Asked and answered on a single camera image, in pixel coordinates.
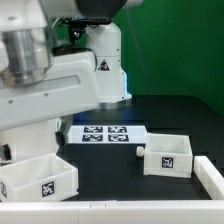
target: white box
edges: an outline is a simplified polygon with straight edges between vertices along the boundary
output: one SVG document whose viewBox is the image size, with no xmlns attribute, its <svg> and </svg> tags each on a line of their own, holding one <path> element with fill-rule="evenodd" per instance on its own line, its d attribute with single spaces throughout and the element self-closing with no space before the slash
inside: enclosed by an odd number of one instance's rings
<svg viewBox="0 0 224 224">
<path fill-rule="evenodd" d="M 78 170 L 51 153 L 0 167 L 2 202 L 61 201 L 78 189 Z"/>
<path fill-rule="evenodd" d="M 148 134 L 144 175 L 190 178 L 192 150 L 188 136 Z"/>
</svg>

